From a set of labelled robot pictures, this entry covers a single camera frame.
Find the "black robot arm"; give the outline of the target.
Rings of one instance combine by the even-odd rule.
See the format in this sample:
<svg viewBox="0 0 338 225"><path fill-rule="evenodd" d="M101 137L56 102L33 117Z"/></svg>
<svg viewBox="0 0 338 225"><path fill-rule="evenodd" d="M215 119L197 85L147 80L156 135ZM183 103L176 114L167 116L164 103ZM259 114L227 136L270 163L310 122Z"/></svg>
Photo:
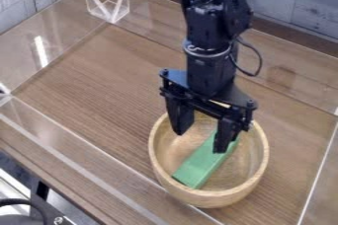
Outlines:
<svg viewBox="0 0 338 225"><path fill-rule="evenodd" d="M250 129L256 102L235 86L242 33L250 28L247 0L179 0L185 21L181 48L185 68L163 69L160 94L165 98L172 131L181 135L201 112L216 119L212 151L223 153L239 133Z"/></svg>

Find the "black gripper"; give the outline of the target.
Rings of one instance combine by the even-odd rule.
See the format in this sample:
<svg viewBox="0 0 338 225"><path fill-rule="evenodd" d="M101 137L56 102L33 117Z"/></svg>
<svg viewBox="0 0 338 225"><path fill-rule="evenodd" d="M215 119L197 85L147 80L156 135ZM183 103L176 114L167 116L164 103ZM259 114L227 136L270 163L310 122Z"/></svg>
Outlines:
<svg viewBox="0 0 338 225"><path fill-rule="evenodd" d="M212 152L226 153L242 130L248 130L256 102L236 88L235 75L240 71L255 77L238 64L239 45L258 53L240 39L219 48L200 48L183 42L185 69L163 69L160 94L165 98L168 120L176 135L183 135L193 124L193 112L218 121Z"/></svg>

